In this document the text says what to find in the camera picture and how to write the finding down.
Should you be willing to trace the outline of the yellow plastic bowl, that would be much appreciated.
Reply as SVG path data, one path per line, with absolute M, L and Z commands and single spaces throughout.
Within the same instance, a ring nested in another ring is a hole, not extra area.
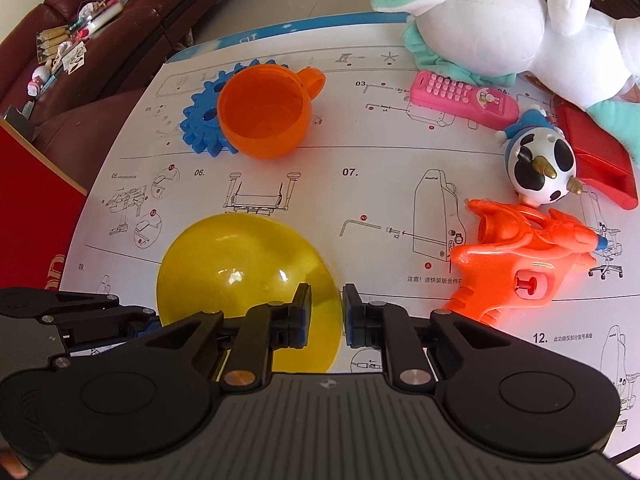
M 156 305 L 163 325 L 198 312 L 238 318 L 258 304 L 291 301 L 300 283 L 311 287 L 308 342 L 274 352 L 273 369 L 323 373 L 341 345 L 340 293 L 314 246 L 277 221 L 216 214 L 189 226 L 163 256 Z

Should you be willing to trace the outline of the orange toy water gun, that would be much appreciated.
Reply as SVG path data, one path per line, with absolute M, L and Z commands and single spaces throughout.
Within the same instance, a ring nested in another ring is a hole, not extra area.
M 454 248 L 459 288 L 446 307 L 496 326 L 505 310 L 538 308 L 555 297 L 568 274 L 596 265 L 608 240 L 557 209 L 469 200 L 480 219 L 477 242 Z

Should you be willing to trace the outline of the orange plastic cup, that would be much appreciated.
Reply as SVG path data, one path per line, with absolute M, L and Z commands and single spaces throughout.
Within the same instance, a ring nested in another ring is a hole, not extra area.
M 298 72 L 257 64 L 233 75 L 217 101 L 222 133 L 240 153 L 256 159 L 290 154 L 311 125 L 312 101 L 326 84 L 314 67 Z

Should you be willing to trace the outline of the red storage box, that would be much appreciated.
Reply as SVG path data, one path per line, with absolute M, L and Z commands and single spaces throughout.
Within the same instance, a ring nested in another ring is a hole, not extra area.
M 1 122 L 1 286 L 57 289 L 87 192 Z

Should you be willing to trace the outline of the white instruction sheet poster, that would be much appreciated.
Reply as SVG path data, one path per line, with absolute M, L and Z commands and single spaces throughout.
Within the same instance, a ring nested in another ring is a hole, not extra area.
M 454 242 L 474 242 L 473 198 L 514 203 L 503 149 L 472 120 L 414 107 L 416 69 L 404 24 L 294 22 L 288 34 L 217 49 L 203 44 L 165 64 L 122 126 L 76 228 L 61 288 L 106 292 L 156 308 L 160 262 L 184 230 L 250 206 L 316 248 L 338 288 L 427 314 L 457 289 Z M 276 160 L 195 154 L 181 139 L 183 110 L 222 71 L 276 61 L 326 74 L 302 145 Z M 618 384 L 622 416 L 608 455 L 639 444 L 639 207 L 594 186 L 556 208 L 614 243 L 593 274 L 568 276 L 553 304 L 511 310 L 500 330 L 597 367 Z

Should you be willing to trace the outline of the blue plastic gear toy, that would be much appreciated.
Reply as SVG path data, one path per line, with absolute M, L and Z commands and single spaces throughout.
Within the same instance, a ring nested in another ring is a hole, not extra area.
M 239 153 L 226 139 L 217 118 L 217 101 L 224 85 L 231 77 L 244 68 L 257 64 L 265 64 L 257 60 L 250 64 L 235 65 L 233 70 L 220 72 L 213 80 L 204 84 L 201 92 L 191 96 L 192 104 L 183 110 L 184 119 L 180 124 L 183 140 L 197 153 L 209 152 L 217 156 L 226 148 L 232 153 Z

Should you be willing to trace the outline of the cow pattern ball figurine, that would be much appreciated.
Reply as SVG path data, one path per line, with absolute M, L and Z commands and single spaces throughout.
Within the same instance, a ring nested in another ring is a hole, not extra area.
M 574 151 L 542 108 L 529 107 L 514 124 L 498 130 L 496 139 L 504 147 L 506 175 L 521 204 L 538 208 L 570 193 L 582 194 Z

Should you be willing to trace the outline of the pink toy phone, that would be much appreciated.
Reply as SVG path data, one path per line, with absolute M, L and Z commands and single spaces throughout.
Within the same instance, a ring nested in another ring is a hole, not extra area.
M 477 87 L 463 81 L 421 70 L 409 91 L 410 102 L 494 130 L 503 130 L 520 117 L 518 102 L 500 90 Z

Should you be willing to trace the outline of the red flat plastic case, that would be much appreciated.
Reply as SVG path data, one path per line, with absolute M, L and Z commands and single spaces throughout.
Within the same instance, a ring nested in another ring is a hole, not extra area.
M 555 96 L 553 106 L 558 126 L 574 151 L 578 179 L 620 208 L 636 209 L 634 167 L 623 145 L 572 103 Z

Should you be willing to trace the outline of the dark red leather sofa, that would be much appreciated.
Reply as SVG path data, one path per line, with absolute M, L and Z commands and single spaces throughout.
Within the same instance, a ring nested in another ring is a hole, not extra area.
M 220 0 L 128 0 L 114 20 L 86 39 L 85 63 L 59 72 L 43 95 L 26 93 L 37 66 L 36 36 L 70 24 L 91 0 L 44 0 L 1 44 L 1 115 L 28 104 L 32 145 L 83 188 L 91 188 L 143 90 L 192 27 Z

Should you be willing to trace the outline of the white unicorn plush toy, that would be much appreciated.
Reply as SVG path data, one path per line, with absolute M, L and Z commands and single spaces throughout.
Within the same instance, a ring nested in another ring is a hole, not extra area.
M 412 21 L 406 48 L 420 70 L 477 86 L 533 74 L 639 157 L 638 18 L 610 18 L 590 0 L 371 0 Z

